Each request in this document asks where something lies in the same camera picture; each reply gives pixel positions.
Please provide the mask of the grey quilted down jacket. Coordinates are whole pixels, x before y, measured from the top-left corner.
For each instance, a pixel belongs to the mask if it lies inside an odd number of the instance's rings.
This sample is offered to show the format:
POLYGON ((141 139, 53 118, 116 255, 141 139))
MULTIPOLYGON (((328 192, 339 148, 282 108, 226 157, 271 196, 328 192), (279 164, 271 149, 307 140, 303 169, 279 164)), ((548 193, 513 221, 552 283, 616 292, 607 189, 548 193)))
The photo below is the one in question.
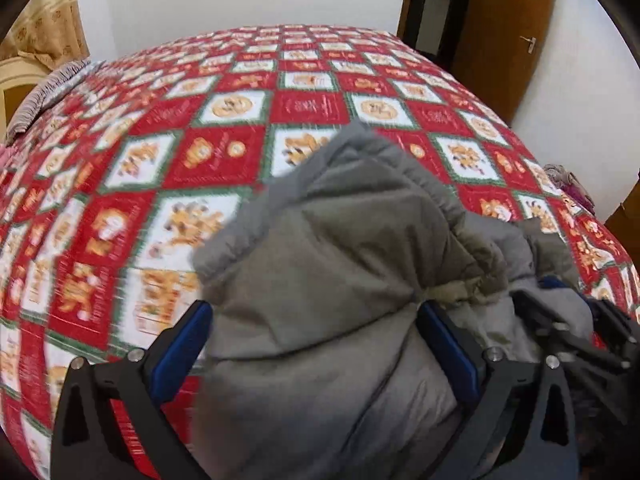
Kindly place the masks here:
POLYGON ((538 363, 515 312, 528 292, 590 338, 570 248, 539 220, 465 209, 360 122, 194 252, 214 309, 195 458, 214 479, 421 479, 462 409, 416 327, 433 300, 482 348, 538 363))

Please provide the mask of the red teddy bear bedspread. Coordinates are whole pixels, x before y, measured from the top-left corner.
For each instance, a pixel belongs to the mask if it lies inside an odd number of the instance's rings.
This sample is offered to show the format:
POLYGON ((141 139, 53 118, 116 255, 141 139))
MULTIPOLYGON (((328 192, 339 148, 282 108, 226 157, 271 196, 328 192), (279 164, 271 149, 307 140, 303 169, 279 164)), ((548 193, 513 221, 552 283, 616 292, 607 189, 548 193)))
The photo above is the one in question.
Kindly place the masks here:
POLYGON ((608 229, 446 70, 388 32, 240 27, 101 65, 1 167, 1 427, 38 479, 68 364, 147 347, 196 296, 194 248, 352 118, 397 142, 469 210, 535 217, 582 290, 639 310, 608 229))

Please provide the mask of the cream wooden headboard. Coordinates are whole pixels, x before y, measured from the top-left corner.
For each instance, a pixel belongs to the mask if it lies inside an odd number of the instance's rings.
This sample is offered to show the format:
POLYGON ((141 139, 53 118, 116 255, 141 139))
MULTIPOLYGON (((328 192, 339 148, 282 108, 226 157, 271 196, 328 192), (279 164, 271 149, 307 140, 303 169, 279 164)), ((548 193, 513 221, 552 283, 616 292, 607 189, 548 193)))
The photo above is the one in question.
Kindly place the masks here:
POLYGON ((30 58, 7 58, 0 63, 1 84, 1 132, 5 133, 9 122, 21 102, 50 70, 39 61, 30 58))

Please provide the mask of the brown wooden door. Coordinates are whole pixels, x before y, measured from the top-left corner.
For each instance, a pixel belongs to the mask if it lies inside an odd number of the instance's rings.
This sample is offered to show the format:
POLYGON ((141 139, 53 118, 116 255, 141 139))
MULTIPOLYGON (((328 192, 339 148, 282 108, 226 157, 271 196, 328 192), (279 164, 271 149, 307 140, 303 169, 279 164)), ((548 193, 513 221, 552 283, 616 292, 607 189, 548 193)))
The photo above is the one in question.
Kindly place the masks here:
POLYGON ((469 2, 451 73, 508 125, 536 70, 554 2, 469 2), (537 38, 532 54, 521 36, 537 38))

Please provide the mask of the grey striped pillow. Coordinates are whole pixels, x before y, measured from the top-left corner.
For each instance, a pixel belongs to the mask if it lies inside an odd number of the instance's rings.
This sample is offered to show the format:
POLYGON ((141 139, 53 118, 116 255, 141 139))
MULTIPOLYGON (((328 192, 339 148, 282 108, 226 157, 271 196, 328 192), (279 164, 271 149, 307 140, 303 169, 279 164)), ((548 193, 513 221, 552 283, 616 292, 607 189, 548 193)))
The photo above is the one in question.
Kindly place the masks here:
POLYGON ((11 145, 16 138, 26 133, 45 110, 60 102, 68 92, 81 84, 104 63, 104 60, 70 61, 43 78, 17 107, 6 128, 4 144, 11 145))

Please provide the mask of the tan patterned curtain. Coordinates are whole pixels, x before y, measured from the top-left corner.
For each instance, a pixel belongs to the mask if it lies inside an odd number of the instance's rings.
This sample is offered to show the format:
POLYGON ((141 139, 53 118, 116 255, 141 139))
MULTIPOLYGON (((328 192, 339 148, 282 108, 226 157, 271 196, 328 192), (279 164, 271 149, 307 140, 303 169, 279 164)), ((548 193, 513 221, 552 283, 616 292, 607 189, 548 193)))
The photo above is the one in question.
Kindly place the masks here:
POLYGON ((1 59, 29 58, 55 70, 89 56, 78 0, 29 0, 1 43, 1 59))

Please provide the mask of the dark brown door frame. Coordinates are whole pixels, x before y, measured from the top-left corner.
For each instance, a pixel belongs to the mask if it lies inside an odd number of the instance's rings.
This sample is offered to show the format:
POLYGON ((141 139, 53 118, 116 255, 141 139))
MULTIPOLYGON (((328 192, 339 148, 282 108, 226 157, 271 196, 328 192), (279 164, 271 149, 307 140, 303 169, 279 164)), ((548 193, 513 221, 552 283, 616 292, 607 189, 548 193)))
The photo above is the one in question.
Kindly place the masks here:
POLYGON ((402 0, 397 36, 445 70, 450 70, 470 0, 402 0))

